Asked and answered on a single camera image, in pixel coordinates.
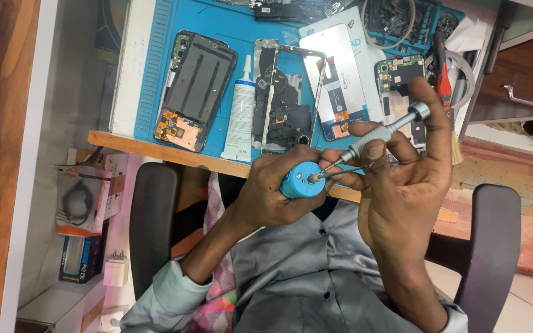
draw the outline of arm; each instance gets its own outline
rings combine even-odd
[[[409,95],[431,110],[425,120],[427,156],[422,158],[398,131],[387,144],[372,140],[364,147],[362,159],[352,161],[355,166],[372,163],[366,175],[352,172],[333,178],[361,191],[359,233],[378,262],[390,300],[405,319],[432,333],[453,326],[448,324],[448,313],[453,312],[440,303],[424,264],[437,213],[451,184],[451,129],[440,100],[424,78],[409,82]],[[349,132],[363,136],[378,125],[354,123]],[[386,149],[398,165],[390,165]],[[324,150],[320,166],[330,165],[341,153]]]
[[[319,158],[318,150],[304,145],[257,158],[235,202],[186,256],[169,261],[153,277],[150,288],[122,318],[122,331],[172,332],[186,326],[211,287],[213,270],[240,239],[261,226],[294,223],[322,205],[332,180],[312,198],[289,199],[279,191],[289,170]]]

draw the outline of tiled floor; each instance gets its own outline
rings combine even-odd
[[[433,284],[449,297],[455,297],[460,283],[460,275],[432,262],[427,261],[425,265]],[[533,278],[515,275],[494,332],[533,332]]]

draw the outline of office chair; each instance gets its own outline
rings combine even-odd
[[[244,179],[237,178],[239,184]],[[135,298],[171,258],[178,176],[163,163],[149,162],[137,172],[131,207],[131,269]],[[235,197],[226,198],[233,201]],[[179,217],[177,239],[203,225],[206,202]],[[474,189],[470,240],[432,233],[426,259],[462,276],[454,299],[468,314],[469,332],[491,333],[499,318],[518,263],[521,201],[509,187],[483,184]]]

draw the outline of blue cylindrical device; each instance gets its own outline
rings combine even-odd
[[[321,170],[314,162],[300,163],[285,176],[279,190],[291,199],[313,197],[322,191],[326,181],[309,184],[307,176],[315,175]]]

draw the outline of sleeve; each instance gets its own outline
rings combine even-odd
[[[448,313],[448,322],[440,333],[468,333],[468,316],[459,306],[440,298]]]
[[[180,267],[178,256],[153,276],[152,285],[120,321],[123,332],[174,332],[182,329],[205,299],[213,275],[202,286]]]

